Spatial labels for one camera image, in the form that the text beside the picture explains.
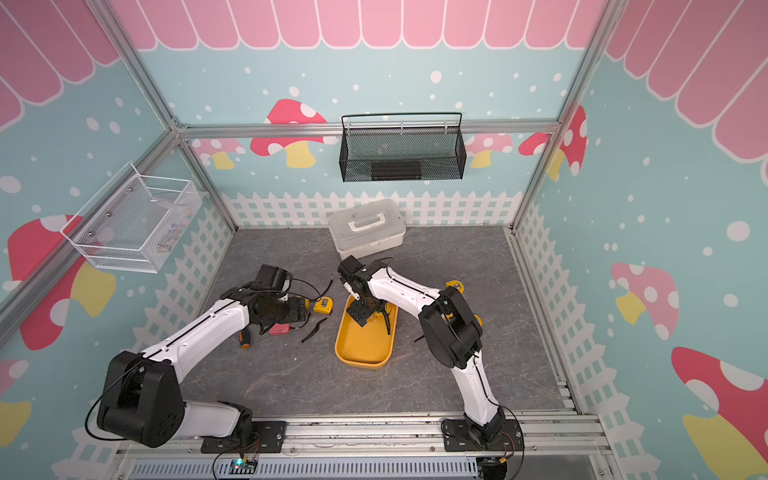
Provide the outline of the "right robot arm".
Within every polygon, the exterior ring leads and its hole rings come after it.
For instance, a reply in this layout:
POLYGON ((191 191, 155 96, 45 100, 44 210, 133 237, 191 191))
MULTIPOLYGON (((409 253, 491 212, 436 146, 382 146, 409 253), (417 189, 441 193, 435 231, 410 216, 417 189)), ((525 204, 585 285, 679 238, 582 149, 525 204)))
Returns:
POLYGON ((484 370, 482 322, 460 289, 454 285, 430 288, 398 274, 384 260, 364 265, 353 256, 341 261, 338 274, 350 293, 343 321, 360 329, 377 323, 381 336, 392 336, 398 313, 416 318, 429 351, 454 376, 470 437, 483 446, 496 440, 505 414, 484 370))

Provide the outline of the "yellow plastic storage bin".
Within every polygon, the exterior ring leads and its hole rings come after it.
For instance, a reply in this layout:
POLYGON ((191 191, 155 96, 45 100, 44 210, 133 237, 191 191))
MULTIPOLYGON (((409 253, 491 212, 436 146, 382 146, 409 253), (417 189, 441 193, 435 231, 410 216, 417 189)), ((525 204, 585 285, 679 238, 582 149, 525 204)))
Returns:
MULTIPOLYGON (((346 310, 353 301, 354 297, 349 296, 346 310)), ((387 330, 385 318, 380 312, 375 312, 366 325, 361 327, 346 310, 334 346, 337 358, 351 367, 373 370, 382 368, 393 352, 399 309, 392 304, 386 305, 390 330, 387 330)))

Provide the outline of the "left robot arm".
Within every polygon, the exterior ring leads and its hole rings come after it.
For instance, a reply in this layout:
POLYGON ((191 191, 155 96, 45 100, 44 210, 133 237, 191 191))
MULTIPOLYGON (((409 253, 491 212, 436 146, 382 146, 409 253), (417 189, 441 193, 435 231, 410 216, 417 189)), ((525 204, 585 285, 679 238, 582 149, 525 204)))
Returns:
POLYGON ((183 398, 181 384, 208 354, 234 335, 265 334, 276 325, 307 321, 311 298, 291 290, 294 277, 271 266, 254 280, 220 295, 187 326, 141 352, 123 351, 110 362, 102 395, 88 414, 115 440, 156 448, 171 440, 217 439, 232 447, 253 441, 252 412, 231 402, 183 398))

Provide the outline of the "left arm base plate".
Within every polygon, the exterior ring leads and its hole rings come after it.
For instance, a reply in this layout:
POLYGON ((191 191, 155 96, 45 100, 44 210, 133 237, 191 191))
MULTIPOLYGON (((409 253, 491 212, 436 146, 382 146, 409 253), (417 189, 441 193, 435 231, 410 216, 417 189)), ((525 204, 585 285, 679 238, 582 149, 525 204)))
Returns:
POLYGON ((286 438, 285 421, 252 421, 228 437, 204 437, 203 454, 280 453, 286 438))

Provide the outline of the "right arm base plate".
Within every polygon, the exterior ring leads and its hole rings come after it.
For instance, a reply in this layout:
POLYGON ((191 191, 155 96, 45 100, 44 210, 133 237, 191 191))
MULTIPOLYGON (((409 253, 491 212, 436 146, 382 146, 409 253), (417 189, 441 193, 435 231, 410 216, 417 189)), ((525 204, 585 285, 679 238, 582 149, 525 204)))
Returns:
POLYGON ((444 448, 447 452, 503 452, 521 453, 525 442, 520 424, 506 420, 488 432, 466 419, 443 419, 440 423, 444 448))

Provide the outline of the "pink object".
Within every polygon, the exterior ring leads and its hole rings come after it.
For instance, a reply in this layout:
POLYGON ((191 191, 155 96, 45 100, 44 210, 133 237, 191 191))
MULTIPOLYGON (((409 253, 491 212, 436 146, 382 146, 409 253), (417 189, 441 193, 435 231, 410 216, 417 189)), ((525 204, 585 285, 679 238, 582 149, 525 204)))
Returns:
POLYGON ((269 330, 270 336, 284 335, 291 331, 292 327, 289 324, 274 324, 269 330))

